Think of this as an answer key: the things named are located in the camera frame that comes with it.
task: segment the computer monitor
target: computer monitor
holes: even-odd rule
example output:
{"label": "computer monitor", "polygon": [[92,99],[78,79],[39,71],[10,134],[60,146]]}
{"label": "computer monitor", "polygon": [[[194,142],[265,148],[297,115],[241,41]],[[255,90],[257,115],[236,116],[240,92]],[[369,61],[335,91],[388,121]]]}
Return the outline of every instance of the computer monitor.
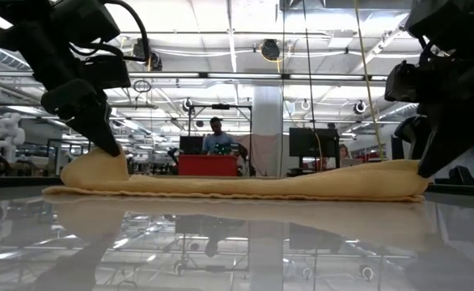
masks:
{"label": "computer monitor", "polygon": [[320,145],[313,129],[289,129],[289,156],[291,157],[337,157],[340,135],[335,129],[316,129]]}
{"label": "computer monitor", "polygon": [[201,154],[203,137],[180,137],[180,150],[183,154]]}

